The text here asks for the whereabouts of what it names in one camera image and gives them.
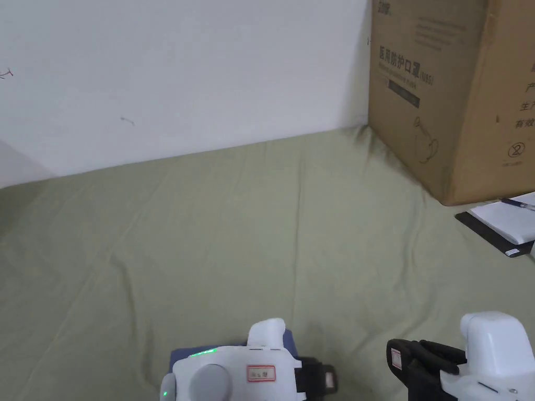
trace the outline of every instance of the wrinkled fabric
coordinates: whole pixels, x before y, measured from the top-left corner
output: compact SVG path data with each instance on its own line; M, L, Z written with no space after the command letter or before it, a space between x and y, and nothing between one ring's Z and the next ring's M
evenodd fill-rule
M535 263L454 219L370 129L0 190L0 396L152 400L173 349L285 319L335 400L406 400L390 338L463 347L467 312L535 335Z

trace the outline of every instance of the red label sticker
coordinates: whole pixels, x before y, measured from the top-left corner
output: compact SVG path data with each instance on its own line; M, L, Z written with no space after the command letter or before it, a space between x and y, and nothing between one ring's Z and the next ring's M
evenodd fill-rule
M393 348L391 348L390 351L392 355L392 366L395 366L399 370L403 370L403 366L401 365L401 352Z
M277 374L273 365L247 365L248 382L274 382Z

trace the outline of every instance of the blue pen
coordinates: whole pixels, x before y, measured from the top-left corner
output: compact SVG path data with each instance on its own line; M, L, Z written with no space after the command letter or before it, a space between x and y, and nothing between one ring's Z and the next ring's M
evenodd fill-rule
M524 202L519 202L517 200L512 200L512 199L509 199L509 198L501 198L500 201L503 202L503 203L507 203L508 205L520 207L522 209L527 209L527 210L531 210L532 212L535 212L535 206L529 205L529 204L524 203Z

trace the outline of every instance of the mark on wall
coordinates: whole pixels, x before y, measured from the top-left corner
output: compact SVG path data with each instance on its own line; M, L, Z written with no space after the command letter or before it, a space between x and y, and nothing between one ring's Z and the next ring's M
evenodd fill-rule
M6 72L6 73L4 73L4 74L0 73L0 79L5 79L4 77L5 77L6 75L13 76L13 73L11 72L11 69L10 69L10 68L7 69L7 72Z
M135 127L135 123L132 120L127 119L126 117L121 117L121 121L126 121L132 124L132 127Z

